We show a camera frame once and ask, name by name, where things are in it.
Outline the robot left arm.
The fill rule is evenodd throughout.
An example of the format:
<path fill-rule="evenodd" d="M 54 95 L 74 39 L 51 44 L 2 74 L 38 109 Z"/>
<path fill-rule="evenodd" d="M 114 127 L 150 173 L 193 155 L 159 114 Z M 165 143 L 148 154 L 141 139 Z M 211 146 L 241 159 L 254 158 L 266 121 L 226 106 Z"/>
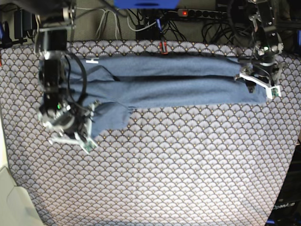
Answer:
<path fill-rule="evenodd" d="M 249 93 L 256 85 L 263 87 L 268 99 L 281 96 L 277 84 L 283 66 L 276 61 L 284 44 L 277 32 L 273 8 L 268 0 L 246 0 L 246 16 L 251 21 L 253 49 L 250 56 L 239 58 L 244 66 L 235 80 L 244 81 Z"/>

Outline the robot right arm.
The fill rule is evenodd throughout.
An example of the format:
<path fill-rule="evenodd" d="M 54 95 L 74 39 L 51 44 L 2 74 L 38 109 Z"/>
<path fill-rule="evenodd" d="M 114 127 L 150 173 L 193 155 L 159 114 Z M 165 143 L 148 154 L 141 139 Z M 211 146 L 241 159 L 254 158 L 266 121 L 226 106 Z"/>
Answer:
<path fill-rule="evenodd" d="M 35 15 L 37 39 L 34 51 L 41 56 L 39 81 L 43 88 L 38 116 L 44 126 L 62 131 L 74 140 L 87 141 L 91 135 L 91 107 L 84 107 L 87 72 L 80 59 L 67 50 L 67 34 L 76 19 L 74 0 L 15 0 L 17 6 Z M 82 89 L 77 100 L 70 88 L 71 63 L 78 64 Z"/>

